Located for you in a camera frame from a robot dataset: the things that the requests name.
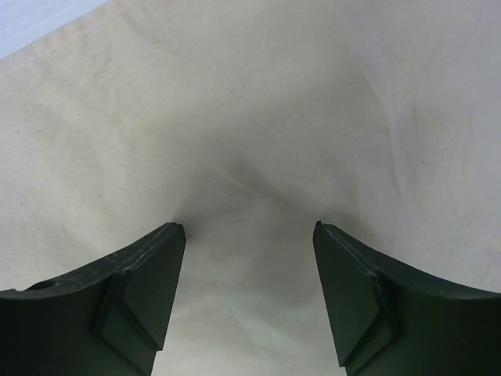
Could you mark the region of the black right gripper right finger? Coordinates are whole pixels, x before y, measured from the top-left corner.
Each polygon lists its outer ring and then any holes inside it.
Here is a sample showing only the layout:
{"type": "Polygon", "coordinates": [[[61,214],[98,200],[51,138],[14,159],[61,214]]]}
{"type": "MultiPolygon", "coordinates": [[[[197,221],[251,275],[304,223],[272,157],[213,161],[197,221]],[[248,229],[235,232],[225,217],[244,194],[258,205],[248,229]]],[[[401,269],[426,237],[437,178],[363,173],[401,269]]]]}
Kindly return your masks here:
{"type": "Polygon", "coordinates": [[[347,374],[499,374],[499,294],[432,276],[323,222],[313,246],[347,374]]]}

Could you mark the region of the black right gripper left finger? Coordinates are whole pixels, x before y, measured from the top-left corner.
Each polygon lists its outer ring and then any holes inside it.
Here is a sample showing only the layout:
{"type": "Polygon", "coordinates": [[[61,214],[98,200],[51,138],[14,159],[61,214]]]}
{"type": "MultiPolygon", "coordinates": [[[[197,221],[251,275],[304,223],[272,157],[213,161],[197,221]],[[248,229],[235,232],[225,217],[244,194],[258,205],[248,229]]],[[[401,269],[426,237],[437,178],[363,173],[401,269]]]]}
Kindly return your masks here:
{"type": "Polygon", "coordinates": [[[2,374],[151,374],[185,246],[184,228],[169,222],[85,266],[2,291],[2,374]]]}

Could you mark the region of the beige cloth wrap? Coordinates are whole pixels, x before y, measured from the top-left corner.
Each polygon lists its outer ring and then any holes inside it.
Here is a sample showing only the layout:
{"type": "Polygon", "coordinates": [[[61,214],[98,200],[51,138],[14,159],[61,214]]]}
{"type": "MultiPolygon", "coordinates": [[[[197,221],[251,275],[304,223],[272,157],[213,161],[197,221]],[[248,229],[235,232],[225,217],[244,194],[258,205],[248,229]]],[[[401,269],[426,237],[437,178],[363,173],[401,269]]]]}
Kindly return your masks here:
{"type": "Polygon", "coordinates": [[[339,375],[318,221],[500,289],[497,1],[113,1],[1,61],[1,286],[165,222],[156,375],[339,375]]]}

